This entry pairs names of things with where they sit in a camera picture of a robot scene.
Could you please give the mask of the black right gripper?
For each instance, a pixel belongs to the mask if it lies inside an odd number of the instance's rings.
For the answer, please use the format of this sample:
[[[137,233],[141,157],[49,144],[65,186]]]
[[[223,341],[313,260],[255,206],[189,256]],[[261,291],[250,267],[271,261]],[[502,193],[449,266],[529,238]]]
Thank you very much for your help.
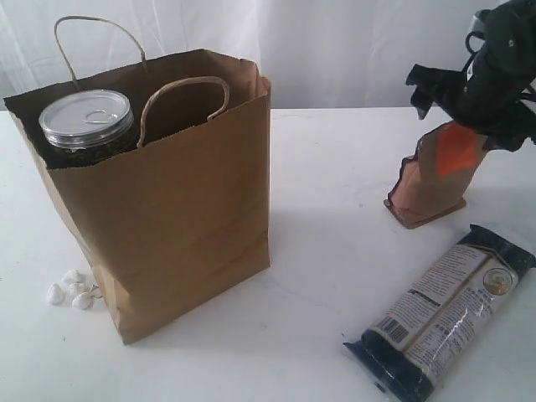
[[[419,120],[433,105],[488,137],[492,148],[517,151],[535,139],[535,2],[507,1],[489,9],[484,34],[467,33],[470,57],[459,70],[415,64],[405,84]]]

